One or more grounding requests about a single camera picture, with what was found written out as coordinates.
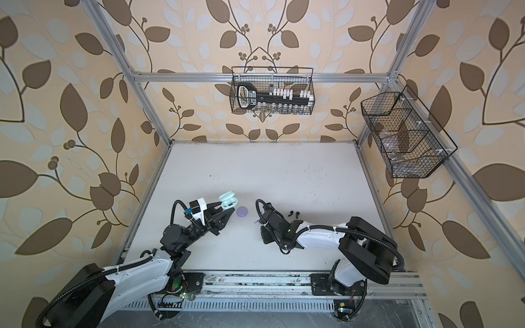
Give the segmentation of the mint green charging case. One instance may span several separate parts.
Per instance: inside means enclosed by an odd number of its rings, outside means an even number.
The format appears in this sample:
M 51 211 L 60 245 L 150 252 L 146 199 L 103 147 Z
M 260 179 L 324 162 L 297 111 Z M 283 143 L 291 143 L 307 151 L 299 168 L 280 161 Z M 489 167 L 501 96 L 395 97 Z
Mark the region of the mint green charging case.
M 219 197 L 219 201 L 221 202 L 221 207 L 224 210 L 235 208 L 235 206 L 238 205 L 238 199 L 235 197 L 235 192 L 229 191 L 225 194 L 222 194 Z

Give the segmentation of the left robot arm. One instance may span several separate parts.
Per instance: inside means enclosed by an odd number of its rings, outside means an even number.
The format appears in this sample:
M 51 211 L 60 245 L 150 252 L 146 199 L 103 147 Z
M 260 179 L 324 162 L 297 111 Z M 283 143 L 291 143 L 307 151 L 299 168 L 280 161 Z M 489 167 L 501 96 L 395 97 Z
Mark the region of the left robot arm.
M 131 302 L 163 290 L 170 280 L 183 276 L 189 247 L 208 232 L 219 235 L 237 204 L 232 191 L 210 204 L 202 198 L 189 205 L 176 200 L 173 206 L 184 210 L 187 227 L 171 221 L 162 234 L 161 247 L 144 251 L 137 260 L 104 268 L 85 266 L 42 310 L 35 326 L 97 327 Z

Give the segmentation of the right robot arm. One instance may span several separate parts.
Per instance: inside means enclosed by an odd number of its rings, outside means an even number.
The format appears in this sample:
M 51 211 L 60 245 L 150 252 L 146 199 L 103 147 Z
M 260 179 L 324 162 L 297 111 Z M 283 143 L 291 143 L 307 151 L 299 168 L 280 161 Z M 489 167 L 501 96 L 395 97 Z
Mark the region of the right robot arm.
M 269 202 L 257 199 L 255 206 L 263 243 L 275 243 L 282 254 L 314 247 L 339 251 L 344 256 L 336 260 L 321 284 L 328 292 L 350 297 L 355 296 L 355 287 L 360 287 L 358 303 L 334 309 L 334 317 L 340 322 L 350 322 L 359 313 L 368 282 L 387 285 L 391 273 L 405 269 L 396 242 L 361 217 L 339 225 L 310 224 L 298 219 L 289 222 Z

